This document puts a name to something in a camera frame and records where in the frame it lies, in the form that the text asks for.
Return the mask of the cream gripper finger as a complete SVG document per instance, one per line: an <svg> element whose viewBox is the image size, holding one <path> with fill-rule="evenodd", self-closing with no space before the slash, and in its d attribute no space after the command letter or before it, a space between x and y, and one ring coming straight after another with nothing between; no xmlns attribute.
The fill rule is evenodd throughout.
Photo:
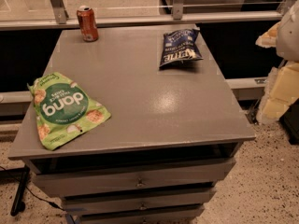
<svg viewBox="0 0 299 224"><path fill-rule="evenodd" d="M278 35L278 27L280 22L274 24L267 32L260 35L255 44L262 48L274 48L276 46L276 40Z"/></svg>
<svg viewBox="0 0 299 224"><path fill-rule="evenodd" d="M299 63L288 61L281 68L273 67L266 80L256 119L261 124L278 121L298 99Z"/></svg>

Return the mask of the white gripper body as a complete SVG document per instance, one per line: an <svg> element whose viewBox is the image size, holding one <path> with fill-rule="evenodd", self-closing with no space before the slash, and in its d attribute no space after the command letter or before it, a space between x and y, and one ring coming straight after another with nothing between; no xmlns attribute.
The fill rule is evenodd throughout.
<svg viewBox="0 0 299 224"><path fill-rule="evenodd" d="M279 57L287 61L299 61L299 0L280 21L276 49Z"/></svg>

